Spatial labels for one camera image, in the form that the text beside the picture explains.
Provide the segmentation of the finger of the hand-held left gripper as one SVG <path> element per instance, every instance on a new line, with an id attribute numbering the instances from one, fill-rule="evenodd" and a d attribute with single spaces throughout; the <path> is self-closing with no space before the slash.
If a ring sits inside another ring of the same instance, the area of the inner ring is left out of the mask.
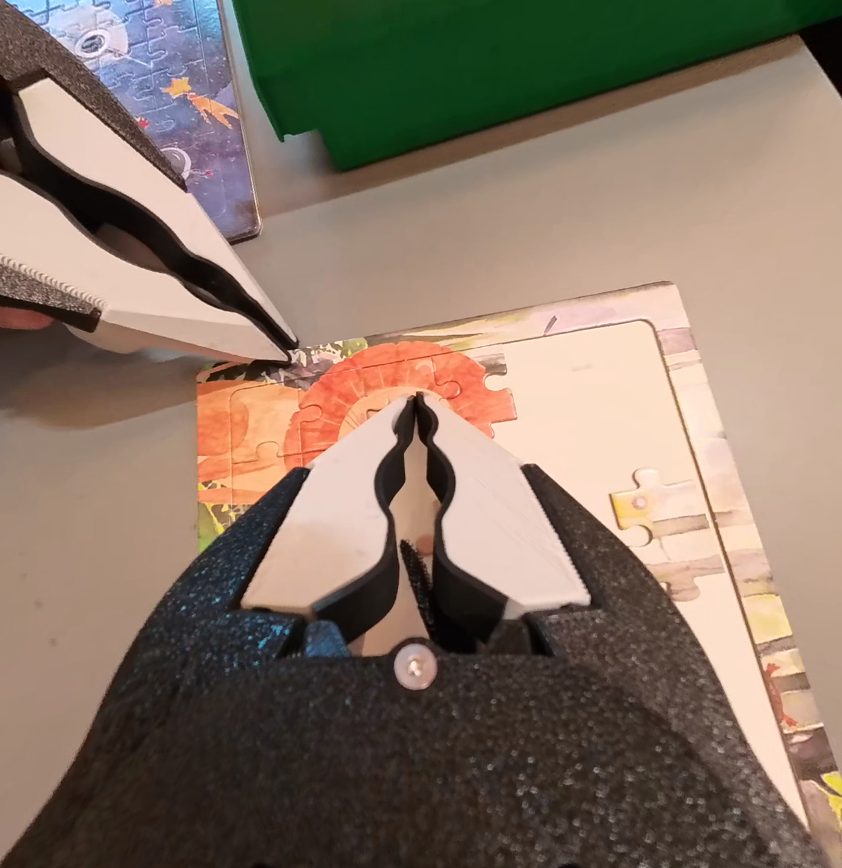
<path id="1" fill-rule="evenodd" d="M 60 84 L 17 93 L 17 147 L 28 180 L 96 240 L 238 312 L 280 348 L 298 338 L 198 201 Z"/>
<path id="2" fill-rule="evenodd" d="M 154 346 L 213 359 L 289 360 L 238 312 L 116 255 L 63 206 L 7 173 L 0 173 L 0 307 L 34 311 L 116 352 Z"/>

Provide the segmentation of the grey desk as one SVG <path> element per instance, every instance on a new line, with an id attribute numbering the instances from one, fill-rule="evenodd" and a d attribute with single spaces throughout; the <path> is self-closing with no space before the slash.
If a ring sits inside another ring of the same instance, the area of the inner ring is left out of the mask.
<path id="1" fill-rule="evenodd" d="M 842 773 L 842 100 L 797 38 L 393 160 L 279 142 L 232 36 L 304 345 L 675 283 Z M 197 549 L 192 359 L 0 331 L 0 861 Z"/>

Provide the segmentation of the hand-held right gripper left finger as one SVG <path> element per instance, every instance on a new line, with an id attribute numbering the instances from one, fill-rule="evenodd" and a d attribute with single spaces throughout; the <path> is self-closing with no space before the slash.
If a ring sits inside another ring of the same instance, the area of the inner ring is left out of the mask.
<path id="1" fill-rule="evenodd" d="M 397 599 L 392 503 L 414 432 L 415 398 L 400 396 L 304 469 L 244 609 L 330 621 L 348 642 L 383 620 Z"/>

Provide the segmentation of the assembled lion puzzle pieces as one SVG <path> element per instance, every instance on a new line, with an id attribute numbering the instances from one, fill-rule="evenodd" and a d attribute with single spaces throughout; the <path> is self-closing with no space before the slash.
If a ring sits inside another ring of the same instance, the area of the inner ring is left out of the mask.
<path id="1" fill-rule="evenodd" d="M 482 363 L 444 346 L 355 340 L 298 352 L 294 362 L 223 363 L 199 375 L 200 504 L 254 504 L 399 396 L 424 392 L 488 437 L 516 420 L 511 392 L 492 390 Z"/>

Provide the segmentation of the astronaut jigsaw puzzle board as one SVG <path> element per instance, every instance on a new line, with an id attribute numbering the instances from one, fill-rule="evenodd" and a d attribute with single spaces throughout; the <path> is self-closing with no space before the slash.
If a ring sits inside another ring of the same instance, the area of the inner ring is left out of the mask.
<path id="1" fill-rule="evenodd" d="M 221 2 L 11 4 L 99 76 L 231 244 L 259 234 Z"/>

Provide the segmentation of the green plastic bin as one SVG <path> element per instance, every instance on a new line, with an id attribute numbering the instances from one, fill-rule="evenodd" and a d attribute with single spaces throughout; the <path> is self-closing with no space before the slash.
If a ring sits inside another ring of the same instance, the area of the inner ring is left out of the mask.
<path id="1" fill-rule="evenodd" d="M 360 168 L 842 16 L 842 1 L 241 1 L 278 138 Z"/>

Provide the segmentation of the lion jigsaw puzzle board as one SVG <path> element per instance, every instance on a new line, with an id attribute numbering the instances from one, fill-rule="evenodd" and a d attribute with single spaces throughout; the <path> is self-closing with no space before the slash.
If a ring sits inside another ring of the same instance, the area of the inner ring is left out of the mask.
<path id="1" fill-rule="evenodd" d="M 643 561 L 695 632 L 753 752 L 842 866 L 842 778 L 675 285 L 656 283 L 366 338 L 464 353 L 509 390 L 503 448 L 540 465 Z M 307 346 L 293 354 L 314 347 Z M 709 529 L 648 542 L 609 494 L 635 470 L 694 479 Z M 199 549 L 251 505 L 198 506 Z"/>

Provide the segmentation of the grey puzzle piece yellow dot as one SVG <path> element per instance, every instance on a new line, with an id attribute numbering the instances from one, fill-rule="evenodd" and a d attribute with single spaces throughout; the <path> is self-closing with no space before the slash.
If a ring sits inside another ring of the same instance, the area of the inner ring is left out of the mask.
<path id="1" fill-rule="evenodd" d="M 609 494 L 621 530 L 641 528 L 651 542 L 709 529 L 706 500 L 694 479 L 666 483 L 661 472 L 643 467 L 633 472 L 632 480 L 631 489 Z"/>

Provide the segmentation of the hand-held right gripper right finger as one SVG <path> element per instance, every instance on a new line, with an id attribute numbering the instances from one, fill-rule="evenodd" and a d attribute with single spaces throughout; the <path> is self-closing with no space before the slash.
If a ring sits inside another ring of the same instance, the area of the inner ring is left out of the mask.
<path id="1" fill-rule="evenodd" d="M 589 607 L 589 590 L 523 465 L 448 406 L 419 397 L 426 478 L 440 504 L 432 592 L 479 642 L 503 621 Z"/>

